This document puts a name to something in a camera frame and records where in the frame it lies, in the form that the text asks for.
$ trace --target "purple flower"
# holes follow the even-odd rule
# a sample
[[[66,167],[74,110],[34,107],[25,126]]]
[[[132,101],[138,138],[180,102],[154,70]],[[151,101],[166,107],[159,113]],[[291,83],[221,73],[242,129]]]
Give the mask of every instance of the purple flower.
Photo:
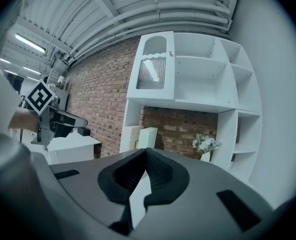
[[[196,147],[197,147],[197,143],[198,143],[198,141],[195,139],[195,140],[192,142],[192,146],[193,146],[194,148],[196,148]]]

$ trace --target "brick wall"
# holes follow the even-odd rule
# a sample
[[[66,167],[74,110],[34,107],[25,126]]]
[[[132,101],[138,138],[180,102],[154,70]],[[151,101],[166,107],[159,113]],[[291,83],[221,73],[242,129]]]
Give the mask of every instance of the brick wall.
[[[144,107],[141,122],[145,127],[158,128],[155,147],[190,158],[201,155],[192,147],[196,134],[216,138],[218,114],[180,109]]]
[[[68,111],[88,120],[102,142],[101,156],[119,153],[126,93],[139,39],[130,39],[72,67]],[[145,107],[141,123],[157,127],[156,148],[200,159],[192,148],[196,133],[216,135],[217,114]]]
[[[86,58],[70,77],[68,111],[88,120],[102,142],[101,156],[119,153],[126,94],[139,39],[130,39]]]

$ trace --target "flower bouquet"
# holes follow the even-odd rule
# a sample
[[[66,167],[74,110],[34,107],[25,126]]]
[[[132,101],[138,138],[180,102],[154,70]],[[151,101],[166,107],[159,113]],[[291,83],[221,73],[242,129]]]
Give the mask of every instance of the flower bouquet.
[[[210,159],[210,152],[213,150],[217,150],[222,145],[221,141],[216,141],[214,138],[202,134],[198,134],[196,139],[192,142],[192,146],[197,149],[202,155],[209,153]]]

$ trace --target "white wall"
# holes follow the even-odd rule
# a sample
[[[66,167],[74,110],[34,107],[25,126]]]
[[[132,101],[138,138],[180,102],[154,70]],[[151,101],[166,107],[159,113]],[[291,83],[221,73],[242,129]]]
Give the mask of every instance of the white wall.
[[[37,83],[36,81],[25,78],[22,83],[20,95],[25,95],[27,92],[31,91],[31,89],[36,83]]]
[[[296,193],[296,29],[276,0],[238,0],[229,34],[252,62],[262,102],[249,181],[277,207]]]

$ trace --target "black box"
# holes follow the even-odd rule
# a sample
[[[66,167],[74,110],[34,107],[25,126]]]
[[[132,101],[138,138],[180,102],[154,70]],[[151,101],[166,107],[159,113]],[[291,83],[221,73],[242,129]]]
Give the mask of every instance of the black box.
[[[78,134],[80,134],[82,136],[90,136],[90,129],[87,129],[85,127],[79,127]]]

